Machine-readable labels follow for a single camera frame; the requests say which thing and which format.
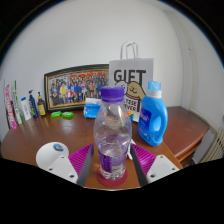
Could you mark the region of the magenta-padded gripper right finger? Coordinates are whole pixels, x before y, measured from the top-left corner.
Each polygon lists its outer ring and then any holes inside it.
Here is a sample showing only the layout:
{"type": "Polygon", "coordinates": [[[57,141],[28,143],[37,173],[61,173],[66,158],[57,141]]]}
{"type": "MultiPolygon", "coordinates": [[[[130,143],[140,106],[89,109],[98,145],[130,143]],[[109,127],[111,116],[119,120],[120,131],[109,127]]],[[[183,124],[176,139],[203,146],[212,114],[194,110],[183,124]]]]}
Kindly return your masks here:
{"type": "Polygon", "coordinates": [[[179,168],[165,155],[154,155],[136,144],[130,144],[130,154],[140,186],[153,183],[179,171],[179,168]]]}

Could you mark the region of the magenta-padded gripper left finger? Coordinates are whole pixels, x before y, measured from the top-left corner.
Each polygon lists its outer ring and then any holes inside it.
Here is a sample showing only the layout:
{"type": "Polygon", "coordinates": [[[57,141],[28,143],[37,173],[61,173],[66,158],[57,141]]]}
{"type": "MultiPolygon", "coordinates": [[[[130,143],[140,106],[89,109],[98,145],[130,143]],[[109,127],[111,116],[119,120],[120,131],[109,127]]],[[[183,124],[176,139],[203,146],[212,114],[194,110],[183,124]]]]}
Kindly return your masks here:
{"type": "Polygon", "coordinates": [[[89,144],[69,156],[59,156],[47,168],[47,171],[79,186],[84,186],[93,154],[94,145],[89,144]]]}

